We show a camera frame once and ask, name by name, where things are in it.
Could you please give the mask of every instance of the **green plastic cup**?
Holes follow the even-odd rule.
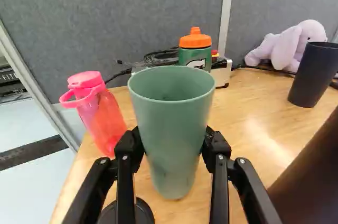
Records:
[[[136,73],[128,88],[153,184],[179,199],[194,182],[214,79],[197,68],[163,66]]]

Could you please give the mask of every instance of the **gatorade logo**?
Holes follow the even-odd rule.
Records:
[[[203,69],[205,68],[205,59],[192,60],[188,64],[186,64],[186,66]]]

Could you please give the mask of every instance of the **cup rim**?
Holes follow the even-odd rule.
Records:
[[[338,49],[338,43],[332,42],[308,42],[307,44],[319,48]]]
[[[151,99],[151,98],[148,98],[148,97],[144,97],[144,96],[141,96],[139,95],[138,93],[136,93],[135,91],[132,90],[132,88],[130,87],[130,82],[132,81],[132,79],[135,77],[135,75],[139,74],[139,73],[144,73],[145,71],[150,71],[150,70],[155,70],[155,69],[158,69],[158,68],[161,68],[161,67],[185,67],[185,68],[189,68],[189,70],[199,70],[203,73],[206,73],[208,74],[212,81],[213,81],[213,85],[211,87],[211,89],[200,95],[200,96],[197,96],[197,97],[194,97],[194,98],[191,98],[191,99],[186,99],[186,100],[178,100],[178,101],[163,101],[163,100],[156,100],[156,99]],[[135,96],[143,99],[143,100],[148,100],[148,101],[152,101],[152,102],[158,102],[158,103],[161,103],[161,104],[180,104],[180,103],[185,103],[185,102],[190,102],[190,101],[194,101],[194,100],[198,100],[198,99],[201,99],[207,95],[209,95],[211,92],[213,92],[215,90],[215,86],[216,86],[216,82],[214,80],[214,78],[211,76],[211,74],[209,74],[208,72],[204,71],[204,70],[201,70],[201,69],[198,69],[198,68],[193,68],[193,67],[186,67],[186,66],[160,66],[160,67],[150,67],[150,68],[146,68],[140,72],[137,72],[135,73],[133,76],[131,76],[127,82],[127,86],[128,86],[128,90],[130,92],[132,92]]]

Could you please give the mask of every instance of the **purple stuffed animal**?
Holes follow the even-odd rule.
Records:
[[[247,65],[256,66],[261,59],[270,59],[277,70],[297,72],[308,42],[327,42],[325,29],[318,21],[306,20],[281,34],[267,34],[244,60]]]

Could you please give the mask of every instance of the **desk surface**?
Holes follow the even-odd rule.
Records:
[[[208,125],[219,130],[232,147],[232,158],[251,160],[264,185],[269,187],[312,138],[338,103],[338,91],[328,88],[312,109],[287,101],[292,78],[252,69],[233,72],[230,86],[217,89]],[[111,90],[127,127],[136,119],[126,87]],[[64,183],[50,223],[60,224],[94,160],[101,157],[86,135]],[[191,192],[181,200],[165,200],[153,188],[148,163],[143,158],[135,174],[136,195],[151,207],[157,224],[209,223],[211,175],[200,160]],[[105,206],[115,199],[116,183]],[[229,185],[230,223],[246,223],[237,193]]]

